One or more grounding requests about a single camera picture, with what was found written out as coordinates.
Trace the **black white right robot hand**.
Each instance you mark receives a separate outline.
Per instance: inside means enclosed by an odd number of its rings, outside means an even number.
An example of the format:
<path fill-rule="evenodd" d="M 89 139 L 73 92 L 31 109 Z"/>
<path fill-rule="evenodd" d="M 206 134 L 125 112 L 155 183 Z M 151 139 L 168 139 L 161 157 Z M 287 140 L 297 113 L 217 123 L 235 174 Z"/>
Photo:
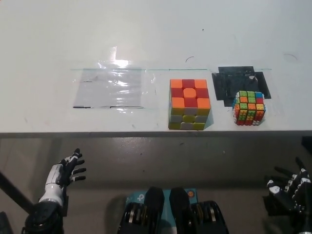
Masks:
<path fill-rule="evenodd" d="M 312 181 L 308 170 L 299 157 L 295 158 L 299 167 L 293 173 L 281 167 L 274 169 L 284 176 L 265 176 L 269 194 L 263 197 L 270 216 L 303 215 L 312 212 Z"/>

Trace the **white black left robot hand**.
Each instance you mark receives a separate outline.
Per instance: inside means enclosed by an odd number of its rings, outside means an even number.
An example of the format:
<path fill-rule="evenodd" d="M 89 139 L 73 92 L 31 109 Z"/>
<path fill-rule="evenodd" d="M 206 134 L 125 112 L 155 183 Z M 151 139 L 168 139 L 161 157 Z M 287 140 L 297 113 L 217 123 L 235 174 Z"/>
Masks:
<path fill-rule="evenodd" d="M 43 196 L 39 202 L 54 202 L 63 207 L 65 203 L 64 191 L 73 182 L 85 180 L 85 175 L 80 175 L 86 172 L 86 168 L 78 168 L 85 161 L 82 158 L 80 149 L 74 150 L 71 156 L 62 159 L 59 163 L 52 166 L 46 183 Z"/>

